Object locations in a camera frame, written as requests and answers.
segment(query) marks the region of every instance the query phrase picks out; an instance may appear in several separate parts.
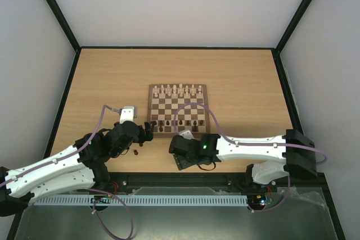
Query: white wall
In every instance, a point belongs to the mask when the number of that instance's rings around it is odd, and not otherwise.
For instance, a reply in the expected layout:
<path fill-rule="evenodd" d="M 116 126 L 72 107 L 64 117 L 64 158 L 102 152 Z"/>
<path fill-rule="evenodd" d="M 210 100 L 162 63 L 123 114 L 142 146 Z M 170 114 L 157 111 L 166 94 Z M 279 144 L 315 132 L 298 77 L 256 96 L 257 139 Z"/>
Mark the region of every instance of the white wall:
<path fill-rule="evenodd" d="M 314 0 L 282 53 L 347 239 L 360 224 L 360 2 Z"/>
<path fill-rule="evenodd" d="M 0 0 L 0 166 L 42 158 L 74 58 L 45 0 Z M 12 217 L 0 218 L 6 239 Z"/>
<path fill-rule="evenodd" d="M 301 0 L 57 0 L 82 46 L 274 47 Z"/>

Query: perforated metal strip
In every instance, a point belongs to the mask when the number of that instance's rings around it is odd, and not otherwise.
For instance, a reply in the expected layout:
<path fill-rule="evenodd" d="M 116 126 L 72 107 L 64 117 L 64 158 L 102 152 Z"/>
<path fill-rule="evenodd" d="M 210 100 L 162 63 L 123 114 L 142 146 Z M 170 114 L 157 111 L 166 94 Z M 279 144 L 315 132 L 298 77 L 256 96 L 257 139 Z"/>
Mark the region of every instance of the perforated metal strip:
<path fill-rule="evenodd" d="M 248 206 L 246 196 L 150 196 L 118 195 L 128 206 Z M 122 206 L 112 198 L 94 195 L 55 195 L 43 198 L 35 205 L 88 206 L 100 200 L 99 206 Z"/>

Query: black metal frame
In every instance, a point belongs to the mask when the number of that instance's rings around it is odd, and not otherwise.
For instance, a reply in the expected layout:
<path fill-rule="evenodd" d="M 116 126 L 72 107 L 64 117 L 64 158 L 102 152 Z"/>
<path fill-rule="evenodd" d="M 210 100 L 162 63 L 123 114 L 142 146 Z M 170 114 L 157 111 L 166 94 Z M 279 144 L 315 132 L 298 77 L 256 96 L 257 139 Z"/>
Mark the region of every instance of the black metal frame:
<path fill-rule="evenodd" d="M 69 77 L 66 82 L 65 90 L 58 108 L 58 112 L 55 118 L 55 122 L 51 131 L 51 135 L 44 153 L 44 158 L 48 157 L 51 154 L 51 149 L 55 140 L 57 129 L 60 124 L 62 112 L 65 107 L 66 99 L 69 94 L 71 82 L 74 77 L 74 73 L 77 67 L 81 49 L 267 49 L 272 51 L 272 56 L 274 59 L 274 64 L 278 73 L 279 81 L 283 91 L 283 96 L 286 102 L 287 109 L 289 111 L 289 116 L 291 119 L 292 127 L 297 129 L 300 132 L 303 132 L 302 125 L 300 123 L 298 111 L 295 106 L 293 95 L 290 90 L 289 82 L 287 80 L 285 70 L 281 61 L 280 53 L 285 47 L 287 41 L 294 32 L 296 26 L 304 15 L 306 9 L 310 5 L 312 0 L 302 0 L 299 8 L 291 19 L 288 27 L 286 28 L 282 38 L 280 39 L 279 44 L 276 48 L 249 48 L 249 47 L 146 47 L 146 46 L 84 46 L 81 47 L 77 42 L 73 32 L 70 29 L 69 24 L 66 22 L 65 16 L 61 12 L 56 0 L 46 0 L 49 4 L 51 10 L 53 11 L 55 17 L 57 18 L 59 24 L 61 25 L 64 33 L 66 34 L 69 42 L 76 52 L 73 65 L 70 70 Z M 212 189 L 221 189 L 229 192 L 238 192 L 239 189 L 235 187 L 232 183 L 235 179 L 243 179 L 245 173 L 110 173 L 111 178 L 115 179 L 118 183 L 126 181 L 126 185 L 120 187 L 120 191 L 130 191 L 133 188 L 139 187 L 210 187 Z M 316 180 L 297 180 L 292 179 L 292 184 L 295 184 L 298 187 L 321 187 L 326 203 L 330 210 L 330 215 L 334 228 L 337 234 L 338 239 L 345 239 L 343 229 L 341 227 L 334 202 L 332 200 L 329 187 L 327 185 L 326 178 L 324 174 L 319 173 Z M 277 185 L 287 186 L 287 178 L 278 179 Z M 8 240 L 15 239 L 16 231 L 19 227 L 22 213 L 15 215 L 14 221 L 12 223 L 11 229 L 9 231 Z"/>

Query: captured chess piece on table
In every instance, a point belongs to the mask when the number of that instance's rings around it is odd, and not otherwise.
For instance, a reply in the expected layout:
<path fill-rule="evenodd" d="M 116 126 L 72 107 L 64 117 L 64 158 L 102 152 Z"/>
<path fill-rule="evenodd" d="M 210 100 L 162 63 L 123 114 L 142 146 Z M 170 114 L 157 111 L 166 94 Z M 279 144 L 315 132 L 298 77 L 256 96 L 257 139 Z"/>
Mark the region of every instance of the captured chess piece on table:
<path fill-rule="evenodd" d="M 210 133 L 209 113 L 201 106 L 189 105 L 174 115 L 186 103 L 208 106 L 205 84 L 151 84 L 149 86 L 147 121 L 155 121 L 154 138 L 172 138 L 178 132 L 190 130 L 198 137 Z"/>

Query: black corner post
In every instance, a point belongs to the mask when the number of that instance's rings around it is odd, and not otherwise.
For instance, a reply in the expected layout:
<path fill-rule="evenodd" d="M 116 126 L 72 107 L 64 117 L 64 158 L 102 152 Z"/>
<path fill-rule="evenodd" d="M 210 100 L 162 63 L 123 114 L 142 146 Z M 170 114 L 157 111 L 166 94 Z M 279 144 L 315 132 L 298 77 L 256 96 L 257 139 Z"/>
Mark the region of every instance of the black corner post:
<path fill-rule="evenodd" d="M 62 14 L 60 7 L 58 6 L 56 0 L 46 0 L 49 7 L 51 8 L 52 12 L 54 13 L 58 23 L 60 24 L 61 28 L 63 29 L 65 35 L 67 36 L 69 42 L 73 46 L 74 51 L 80 50 L 80 45 L 74 35 L 74 33 L 71 31 L 70 26 L 68 22 L 65 19 L 64 14 Z"/>
<path fill-rule="evenodd" d="M 285 47 L 287 41 L 290 39 L 292 33 L 294 32 L 296 26 L 302 19 L 305 11 L 309 7 L 311 1 L 312 0 L 302 0 L 302 2 L 300 3 L 300 6 L 298 7 L 297 11 L 295 12 L 293 18 L 291 19 L 289 25 L 287 26 L 284 34 L 282 35 L 282 37 L 276 47 L 277 52 L 281 53 L 281 51 Z"/>

